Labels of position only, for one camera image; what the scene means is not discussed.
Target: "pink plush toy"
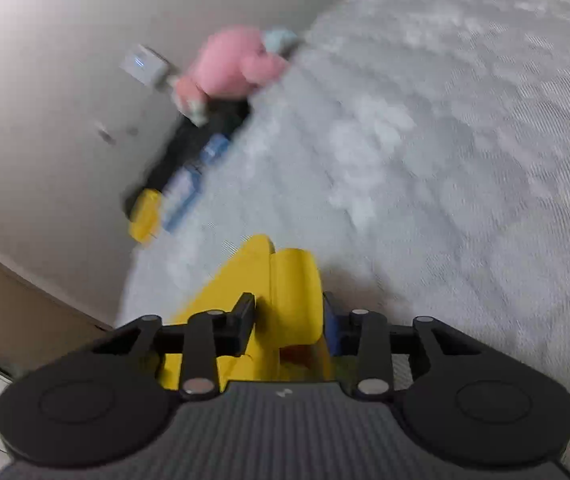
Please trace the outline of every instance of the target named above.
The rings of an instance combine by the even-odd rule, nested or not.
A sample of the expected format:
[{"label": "pink plush toy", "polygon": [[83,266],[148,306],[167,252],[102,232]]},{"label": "pink plush toy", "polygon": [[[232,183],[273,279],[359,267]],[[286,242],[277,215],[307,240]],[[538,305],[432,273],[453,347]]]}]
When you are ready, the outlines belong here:
[{"label": "pink plush toy", "polygon": [[278,79],[288,63],[265,51],[258,28],[236,26],[213,34],[187,72],[173,80],[176,106],[194,124],[207,122],[209,99],[244,99]]}]

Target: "brown floor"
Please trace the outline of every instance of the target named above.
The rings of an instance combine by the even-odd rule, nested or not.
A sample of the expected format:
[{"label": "brown floor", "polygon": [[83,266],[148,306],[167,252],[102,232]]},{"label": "brown floor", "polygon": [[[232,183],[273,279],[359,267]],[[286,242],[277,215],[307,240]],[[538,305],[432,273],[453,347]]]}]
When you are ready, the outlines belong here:
[{"label": "brown floor", "polygon": [[100,337],[94,320],[0,266],[0,367],[22,374]]}]

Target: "wall switch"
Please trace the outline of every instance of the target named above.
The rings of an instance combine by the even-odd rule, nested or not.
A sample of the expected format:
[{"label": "wall switch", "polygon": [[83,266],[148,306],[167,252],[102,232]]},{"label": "wall switch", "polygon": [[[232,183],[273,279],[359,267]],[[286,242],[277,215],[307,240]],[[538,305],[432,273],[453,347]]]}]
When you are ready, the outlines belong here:
[{"label": "wall switch", "polygon": [[160,85],[170,69],[170,64],[156,52],[135,46],[121,63],[121,68],[145,86]]}]

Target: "white textured blanket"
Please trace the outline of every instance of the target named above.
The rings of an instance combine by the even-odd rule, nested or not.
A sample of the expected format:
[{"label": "white textured blanket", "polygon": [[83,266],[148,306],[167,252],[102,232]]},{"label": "white textured blanket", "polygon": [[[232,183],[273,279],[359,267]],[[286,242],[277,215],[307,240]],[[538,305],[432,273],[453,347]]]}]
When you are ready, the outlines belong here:
[{"label": "white textured blanket", "polygon": [[138,251],[121,321],[264,232],[350,307],[431,314],[570,391],[570,0],[345,0],[307,42]]}]

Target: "silver screw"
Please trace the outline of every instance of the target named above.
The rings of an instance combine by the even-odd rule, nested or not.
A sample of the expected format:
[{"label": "silver screw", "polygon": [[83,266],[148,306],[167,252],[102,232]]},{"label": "silver screw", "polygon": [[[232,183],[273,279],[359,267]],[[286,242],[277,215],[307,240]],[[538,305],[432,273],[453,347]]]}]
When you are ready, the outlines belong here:
[{"label": "silver screw", "polygon": [[389,384],[382,379],[363,379],[356,386],[361,394],[364,395],[381,395],[389,390]]},{"label": "silver screw", "polygon": [[194,377],[183,383],[183,391],[189,395],[209,394],[214,389],[214,383],[205,377]]}]

